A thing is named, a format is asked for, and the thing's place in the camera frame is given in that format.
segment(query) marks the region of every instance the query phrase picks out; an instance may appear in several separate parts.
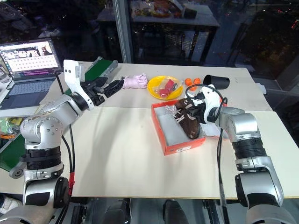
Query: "shoelace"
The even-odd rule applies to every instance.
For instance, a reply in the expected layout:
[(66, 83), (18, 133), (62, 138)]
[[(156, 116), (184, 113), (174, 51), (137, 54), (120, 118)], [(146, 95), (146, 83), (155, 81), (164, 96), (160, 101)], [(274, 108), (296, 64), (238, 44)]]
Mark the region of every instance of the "shoelace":
[[(177, 114), (181, 115), (180, 110), (177, 110), (176, 106), (165, 106), (166, 110), (172, 112), (173, 117), (175, 118)], [(179, 123), (181, 122), (183, 119), (185, 119), (184, 115), (180, 116), (179, 118), (176, 118), (176, 121)]]

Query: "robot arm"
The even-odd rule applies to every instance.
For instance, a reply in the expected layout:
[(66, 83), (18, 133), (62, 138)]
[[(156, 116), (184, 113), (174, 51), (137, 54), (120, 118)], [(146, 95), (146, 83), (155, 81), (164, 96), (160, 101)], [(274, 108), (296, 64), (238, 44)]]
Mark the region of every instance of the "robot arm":
[(193, 111), (201, 123), (215, 123), (223, 128), (235, 151), (235, 164), (240, 174), (235, 176), (240, 204), (248, 207), (248, 224), (295, 224), (283, 209), (284, 194), (272, 160), (265, 149), (257, 121), (250, 113), (232, 107), (220, 107), (220, 97), (207, 87), (195, 98), (203, 100)]
[[(109, 67), (110, 72), (114, 66), (115, 63)], [(92, 110), (105, 101), (98, 93), (110, 97), (123, 85), (123, 80), (116, 80), (102, 88), (108, 80), (103, 76), (83, 83), (80, 64), (72, 60), (64, 61), (64, 78), (72, 94), (61, 95), (49, 102), (38, 114), (26, 118), (21, 124), (26, 154), (20, 158), (19, 167), (14, 168), (10, 176), (20, 178), (20, 173), (24, 174), (23, 206), (2, 216), (1, 224), (47, 224), (56, 209), (68, 203), (69, 182), (60, 176), (64, 170), (61, 137), (84, 110)]]

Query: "yellow plate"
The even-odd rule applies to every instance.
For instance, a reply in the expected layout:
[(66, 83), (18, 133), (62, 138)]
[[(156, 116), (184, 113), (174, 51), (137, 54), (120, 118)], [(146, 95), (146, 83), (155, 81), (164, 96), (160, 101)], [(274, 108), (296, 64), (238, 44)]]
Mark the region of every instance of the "yellow plate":
[(155, 93), (154, 88), (158, 87), (160, 85), (160, 83), (165, 79), (165, 78), (169, 78), (171, 79), (173, 82), (177, 83), (178, 85), (180, 84), (180, 81), (174, 77), (171, 76), (156, 76), (154, 78), (152, 78), (149, 82), (148, 82), (148, 91), (150, 92), (150, 94), (153, 97), (156, 97), (158, 99), (163, 99), (163, 100), (170, 100), (170, 99), (174, 99), (179, 97), (182, 92), (183, 92), (183, 86), (181, 85), (180, 87), (178, 87), (175, 91), (173, 91), (168, 97), (166, 98), (162, 98), (160, 97), (158, 94)]

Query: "laptop keyboard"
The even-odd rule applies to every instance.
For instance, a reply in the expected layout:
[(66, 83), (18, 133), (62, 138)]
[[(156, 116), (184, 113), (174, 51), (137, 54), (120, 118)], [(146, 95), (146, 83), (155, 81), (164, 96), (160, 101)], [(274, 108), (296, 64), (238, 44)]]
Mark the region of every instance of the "laptop keyboard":
[(48, 92), (53, 81), (46, 82), (34, 82), (34, 83), (24, 83), (14, 85), (13, 89), (10, 91), (9, 95), (20, 95), (26, 93), (35, 93), (35, 92)]

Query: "metal pole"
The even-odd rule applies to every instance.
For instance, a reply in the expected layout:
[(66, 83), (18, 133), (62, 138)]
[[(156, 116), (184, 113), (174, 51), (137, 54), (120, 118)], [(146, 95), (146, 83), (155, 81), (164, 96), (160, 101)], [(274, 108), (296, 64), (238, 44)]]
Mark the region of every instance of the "metal pole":
[(132, 63), (132, 39), (129, 20), (128, 1), (113, 0), (113, 10), (115, 15), (118, 38), (121, 47), (123, 63)]

